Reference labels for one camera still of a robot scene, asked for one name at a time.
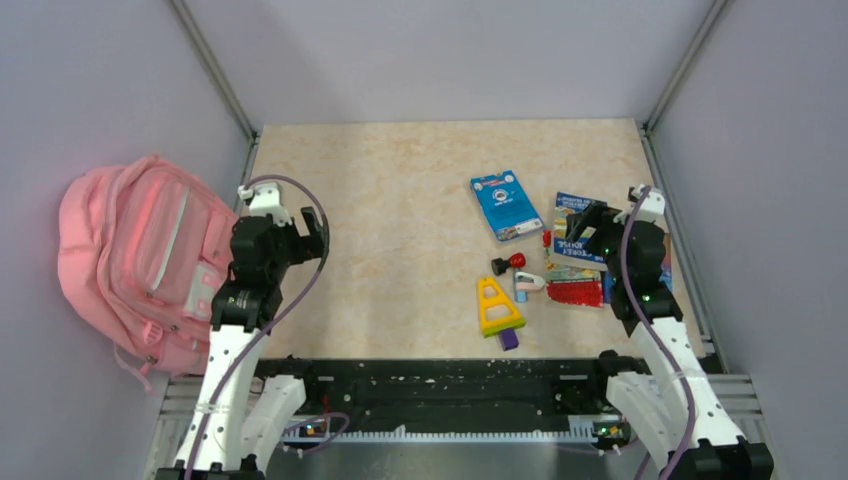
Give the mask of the blue card game box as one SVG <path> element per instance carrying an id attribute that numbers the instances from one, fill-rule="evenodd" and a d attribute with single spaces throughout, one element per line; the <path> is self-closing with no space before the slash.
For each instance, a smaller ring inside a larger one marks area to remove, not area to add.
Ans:
<path id="1" fill-rule="evenodd" d="M 498 242 L 540 232 L 544 222 L 512 170 L 469 180 L 482 214 Z"/>

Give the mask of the pink student backpack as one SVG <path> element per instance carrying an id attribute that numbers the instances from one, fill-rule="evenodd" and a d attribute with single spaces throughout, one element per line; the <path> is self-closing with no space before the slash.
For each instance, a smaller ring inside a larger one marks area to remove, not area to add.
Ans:
<path id="1" fill-rule="evenodd" d="M 237 219 L 199 177 L 158 155 L 93 169 L 65 192 L 62 292 L 144 387 L 151 370 L 205 372 Z"/>

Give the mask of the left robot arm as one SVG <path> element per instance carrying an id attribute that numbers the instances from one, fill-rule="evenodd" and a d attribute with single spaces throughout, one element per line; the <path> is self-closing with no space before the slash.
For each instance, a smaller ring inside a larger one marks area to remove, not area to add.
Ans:
<path id="1" fill-rule="evenodd" d="M 194 414 L 173 464 L 158 479 L 263 479 L 284 428 L 319 404 L 320 386 L 303 375 L 278 375 L 250 407 L 250 388 L 266 341 L 284 312 L 287 270 L 329 253 L 322 209 L 301 210 L 308 233 L 271 215 L 240 218 L 232 228 L 233 260 L 212 302 L 207 367 Z"/>

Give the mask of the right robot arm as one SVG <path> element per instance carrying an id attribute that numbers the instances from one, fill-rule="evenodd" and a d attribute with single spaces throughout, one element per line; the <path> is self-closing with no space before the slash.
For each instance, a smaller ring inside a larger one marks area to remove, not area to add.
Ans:
<path id="1" fill-rule="evenodd" d="M 689 342 L 682 311 L 662 280 L 665 231 L 639 211 L 595 201 L 567 218 L 566 238 L 587 229 L 589 253 L 613 278 L 611 307 L 647 372 L 601 361 L 606 372 L 586 385 L 589 404 L 617 409 L 644 445 L 661 479 L 768 479 L 774 459 L 727 413 Z"/>

